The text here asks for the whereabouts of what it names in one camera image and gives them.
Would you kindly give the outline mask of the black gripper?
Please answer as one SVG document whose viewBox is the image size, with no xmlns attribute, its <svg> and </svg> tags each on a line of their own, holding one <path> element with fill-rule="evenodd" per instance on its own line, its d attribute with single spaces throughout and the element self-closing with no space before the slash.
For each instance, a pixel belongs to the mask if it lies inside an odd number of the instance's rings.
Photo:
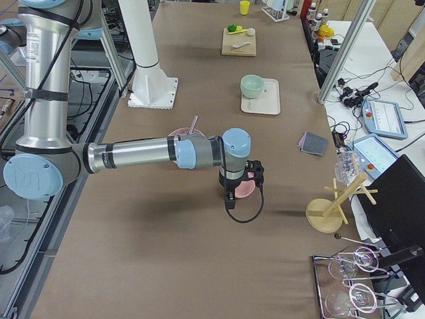
<svg viewBox="0 0 425 319">
<path fill-rule="evenodd" d="M 264 167 L 259 160 L 248 160 L 244 171 L 245 181 L 254 181 L 256 187 L 264 185 Z"/>
</svg>

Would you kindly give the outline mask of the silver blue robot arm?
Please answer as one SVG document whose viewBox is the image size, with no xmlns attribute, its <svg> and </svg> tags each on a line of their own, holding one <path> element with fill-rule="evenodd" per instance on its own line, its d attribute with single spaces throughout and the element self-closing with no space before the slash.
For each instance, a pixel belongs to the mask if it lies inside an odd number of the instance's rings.
<svg viewBox="0 0 425 319">
<path fill-rule="evenodd" d="M 181 169 L 219 167 L 224 200 L 233 204 L 243 181 L 264 183 L 260 162 L 249 160 L 251 139 L 240 128 L 221 136 L 168 136 L 109 144 L 72 144 L 66 137 L 71 42 L 88 31 L 102 34 L 99 1 L 21 1 L 27 67 L 24 133 L 3 168 L 18 196 L 45 200 L 81 175 L 103 169 L 173 161 Z"/>
</svg>

